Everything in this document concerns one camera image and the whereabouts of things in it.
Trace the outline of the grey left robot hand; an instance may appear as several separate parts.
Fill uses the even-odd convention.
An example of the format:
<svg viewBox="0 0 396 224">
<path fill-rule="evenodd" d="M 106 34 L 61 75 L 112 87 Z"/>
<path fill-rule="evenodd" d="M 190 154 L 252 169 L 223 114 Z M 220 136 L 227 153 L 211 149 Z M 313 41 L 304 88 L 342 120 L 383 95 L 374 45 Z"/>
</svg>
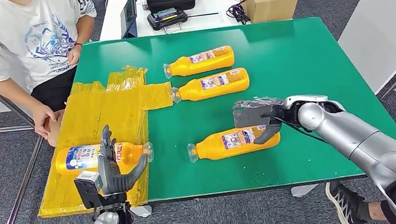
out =
<svg viewBox="0 0 396 224">
<path fill-rule="evenodd" d="M 101 133 L 100 152 L 98 153 L 98 173 L 103 182 L 103 195 L 111 195 L 129 191 L 141 177 L 153 156 L 152 149 L 144 150 L 135 167 L 128 174 L 121 174 L 116 162 L 115 138 L 105 124 Z"/>
</svg>

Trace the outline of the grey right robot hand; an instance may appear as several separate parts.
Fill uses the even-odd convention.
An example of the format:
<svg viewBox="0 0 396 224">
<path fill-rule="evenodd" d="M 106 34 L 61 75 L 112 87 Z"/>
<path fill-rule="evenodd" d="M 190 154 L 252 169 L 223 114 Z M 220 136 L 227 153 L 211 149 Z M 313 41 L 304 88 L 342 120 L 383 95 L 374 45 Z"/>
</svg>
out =
<svg viewBox="0 0 396 224">
<path fill-rule="evenodd" d="M 234 126 L 246 128 L 264 125 L 262 133 L 253 140 L 254 144 L 264 144 L 280 131 L 282 121 L 279 116 L 283 106 L 283 99 L 271 97 L 236 101 L 232 106 Z"/>
</svg>

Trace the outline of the person's left hand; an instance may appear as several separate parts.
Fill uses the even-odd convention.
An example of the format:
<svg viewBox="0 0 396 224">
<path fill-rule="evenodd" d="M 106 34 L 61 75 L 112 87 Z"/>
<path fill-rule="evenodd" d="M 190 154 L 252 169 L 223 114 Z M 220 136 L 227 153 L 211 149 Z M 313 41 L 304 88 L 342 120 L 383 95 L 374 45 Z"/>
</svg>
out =
<svg viewBox="0 0 396 224">
<path fill-rule="evenodd" d="M 83 48 L 82 44 L 77 42 L 74 45 L 74 47 L 68 52 L 67 58 L 68 58 L 68 64 L 70 66 L 74 66 L 75 64 L 78 63 L 82 48 Z"/>
</svg>

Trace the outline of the person's right hand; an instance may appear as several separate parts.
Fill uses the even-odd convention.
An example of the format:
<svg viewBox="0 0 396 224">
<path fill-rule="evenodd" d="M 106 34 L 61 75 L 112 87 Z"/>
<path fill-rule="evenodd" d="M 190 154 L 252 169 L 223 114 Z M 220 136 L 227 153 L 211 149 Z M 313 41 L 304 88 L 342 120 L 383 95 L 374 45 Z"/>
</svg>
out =
<svg viewBox="0 0 396 224">
<path fill-rule="evenodd" d="M 34 120 L 35 132 L 48 140 L 51 132 L 54 131 L 54 126 L 58 123 L 58 116 L 48 106 L 38 103 L 31 108 Z"/>
</svg>

